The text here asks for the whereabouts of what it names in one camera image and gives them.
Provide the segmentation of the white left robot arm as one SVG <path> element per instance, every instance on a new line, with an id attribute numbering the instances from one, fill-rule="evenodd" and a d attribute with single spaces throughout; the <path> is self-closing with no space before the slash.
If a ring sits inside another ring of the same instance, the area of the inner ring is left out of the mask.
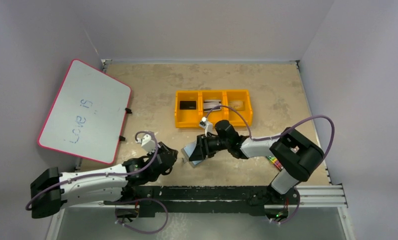
<path id="1" fill-rule="evenodd" d="M 159 142 L 157 153 L 131 158 L 121 164 L 85 172 L 60 172 L 51 167 L 30 184 L 26 210 L 33 219 L 58 213 L 69 206 L 96 201 L 134 202 L 134 187 L 155 182 L 171 173 L 178 151 Z"/>

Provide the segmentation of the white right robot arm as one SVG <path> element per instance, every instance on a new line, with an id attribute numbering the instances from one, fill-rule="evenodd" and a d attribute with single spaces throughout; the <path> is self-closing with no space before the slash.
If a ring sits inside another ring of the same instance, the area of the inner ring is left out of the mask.
<path id="1" fill-rule="evenodd" d="M 275 157 L 283 167 L 267 187 L 268 199 L 275 204 L 297 184 L 306 182 L 325 158 L 319 146 L 292 127 L 280 136 L 261 138 L 240 135 L 228 120 L 217 122 L 215 130 L 216 134 L 198 135 L 196 141 L 185 146 L 184 159 L 195 166 L 219 151 L 227 151 L 236 159 Z"/>

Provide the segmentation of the grey leather card holder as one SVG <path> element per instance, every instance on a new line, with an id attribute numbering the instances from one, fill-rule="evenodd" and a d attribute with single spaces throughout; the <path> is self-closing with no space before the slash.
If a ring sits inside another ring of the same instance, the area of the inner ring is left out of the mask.
<path id="1" fill-rule="evenodd" d="M 195 140 L 181 149 L 182 160 L 185 164 L 190 164 L 193 168 L 196 168 L 202 163 L 206 157 L 202 152 L 199 140 Z"/>

